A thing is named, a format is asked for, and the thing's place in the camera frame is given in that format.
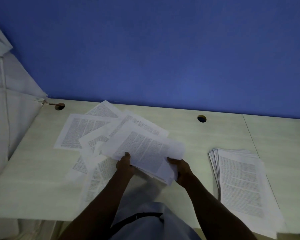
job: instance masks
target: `white cord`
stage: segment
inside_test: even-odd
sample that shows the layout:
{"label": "white cord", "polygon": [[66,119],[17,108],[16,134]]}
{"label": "white cord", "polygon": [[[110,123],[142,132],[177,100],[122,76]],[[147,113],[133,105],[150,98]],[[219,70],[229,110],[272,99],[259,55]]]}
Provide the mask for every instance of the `white cord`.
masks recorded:
{"label": "white cord", "polygon": [[8,96],[7,96],[7,84],[6,84],[6,76],[4,74],[4,58],[0,57],[0,74],[2,80],[2,88],[3,88],[3,100],[5,105],[5,116],[7,120],[7,129],[8,129],[8,146],[7,146],[7,154],[6,161],[9,160],[9,147],[10,147],[10,121],[9,121],[9,111],[8,111]]}

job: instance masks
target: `neatly stacked papers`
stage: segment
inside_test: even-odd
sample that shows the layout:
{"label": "neatly stacked papers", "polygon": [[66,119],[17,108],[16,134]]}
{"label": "neatly stacked papers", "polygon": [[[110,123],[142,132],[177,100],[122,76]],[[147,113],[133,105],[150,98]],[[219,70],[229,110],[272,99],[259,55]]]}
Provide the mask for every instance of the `neatly stacked papers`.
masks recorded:
{"label": "neatly stacked papers", "polygon": [[131,165],[170,185],[177,171],[167,157],[182,159],[185,148],[168,135],[167,130],[108,101],[86,114],[70,114],[54,148],[80,151],[66,175],[66,180],[83,184],[80,210],[105,187],[125,152],[131,155]]}
{"label": "neatly stacked papers", "polygon": [[286,232],[263,161],[249,150],[212,149],[209,153],[221,203],[251,231],[275,238]]}

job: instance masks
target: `cable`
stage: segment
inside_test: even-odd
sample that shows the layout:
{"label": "cable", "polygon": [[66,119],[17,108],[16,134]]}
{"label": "cable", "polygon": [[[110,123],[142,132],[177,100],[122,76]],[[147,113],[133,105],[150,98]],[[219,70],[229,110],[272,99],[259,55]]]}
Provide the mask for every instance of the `cable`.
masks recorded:
{"label": "cable", "polygon": [[10,120],[9,120],[9,111],[8,111],[8,95],[7,95],[7,84],[6,84],[6,76],[4,74],[4,58],[0,57],[0,75],[2,80],[2,88],[3,88],[3,100],[5,105],[5,116],[7,121],[7,129],[8,129],[8,146],[7,146],[7,154],[6,154],[6,162],[9,160],[9,148],[10,148]]}

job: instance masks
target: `hand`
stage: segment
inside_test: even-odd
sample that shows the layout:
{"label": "hand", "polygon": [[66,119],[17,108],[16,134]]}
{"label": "hand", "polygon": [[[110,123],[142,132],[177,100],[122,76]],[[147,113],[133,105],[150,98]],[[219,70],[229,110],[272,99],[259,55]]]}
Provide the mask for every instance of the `hand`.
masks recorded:
{"label": "hand", "polygon": [[187,184],[187,178],[189,176],[193,176],[193,173],[190,169],[190,166],[188,163],[186,163],[183,159],[181,160],[176,160],[176,159],[172,159],[170,157],[167,157],[168,162],[176,165],[176,168],[178,170],[178,178],[177,178],[177,183],[179,185],[181,185],[183,188],[186,187]]}
{"label": "hand", "polygon": [[134,175],[134,167],[130,165],[130,157],[130,154],[125,152],[125,156],[123,156],[121,160],[117,162],[116,168],[118,171],[127,173],[129,177],[132,177]]}

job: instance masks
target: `white desk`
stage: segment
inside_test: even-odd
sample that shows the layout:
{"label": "white desk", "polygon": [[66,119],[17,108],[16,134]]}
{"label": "white desk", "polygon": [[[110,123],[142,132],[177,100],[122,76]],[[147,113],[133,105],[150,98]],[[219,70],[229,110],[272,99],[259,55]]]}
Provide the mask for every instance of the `white desk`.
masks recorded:
{"label": "white desk", "polygon": [[244,115],[287,223],[300,233],[300,120]]}
{"label": "white desk", "polygon": [[[79,152],[53,149],[70,113],[84,114],[98,103],[50,99],[64,103],[56,111],[45,105],[0,176],[0,217],[70,221],[76,212],[81,187],[64,181]],[[184,159],[212,193],[208,151],[215,147],[248,149],[254,144],[241,114],[117,105],[170,131],[169,138],[185,143]],[[205,115],[207,122],[197,120]],[[200,227],[186,191],[175,182],[156,197],[192,227]]]}

